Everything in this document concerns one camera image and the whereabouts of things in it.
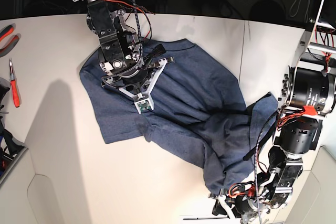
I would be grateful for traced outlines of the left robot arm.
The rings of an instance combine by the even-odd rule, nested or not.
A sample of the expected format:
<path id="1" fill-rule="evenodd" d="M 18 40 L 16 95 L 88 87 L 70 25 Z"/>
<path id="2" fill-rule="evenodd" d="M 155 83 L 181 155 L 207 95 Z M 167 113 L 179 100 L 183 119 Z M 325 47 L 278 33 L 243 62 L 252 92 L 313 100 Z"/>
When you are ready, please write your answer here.
<path id="1" fill-rule="evenodd" d="M 284 74 L 271 128 L 260 130 L 246 155 L 254 159 L 254 179 L 220 193 L 216 216 L 252 223 L 287 206 L 303 171 L 302 157 L 316 149 L 323 120 L 335 108 L 335 0 L 310 2 L 308 25 Z"/>

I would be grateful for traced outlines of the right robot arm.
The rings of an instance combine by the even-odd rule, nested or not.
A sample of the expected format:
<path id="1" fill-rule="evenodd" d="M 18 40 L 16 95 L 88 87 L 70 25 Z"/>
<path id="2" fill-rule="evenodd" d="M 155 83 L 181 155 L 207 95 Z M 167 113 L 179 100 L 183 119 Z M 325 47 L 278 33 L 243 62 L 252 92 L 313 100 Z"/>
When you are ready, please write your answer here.
<path id="1" fill-rule="evenodd" d="M 87 25 L 98 35 L 98 63 L 104 76 L 101 85 L 116 89 L 132 98 L 136 105 L 153 106 L 152 90 L 168 63 L 174 59 L 162 58 L 166 50 L 162 44 L 144 53 L 141 28 L 126 24 L 123 8 L 114 9 L 114 4 L 133 10 L 134 17 L 145 14 L 145 8 L 120 0 L 88 0 Z"/>

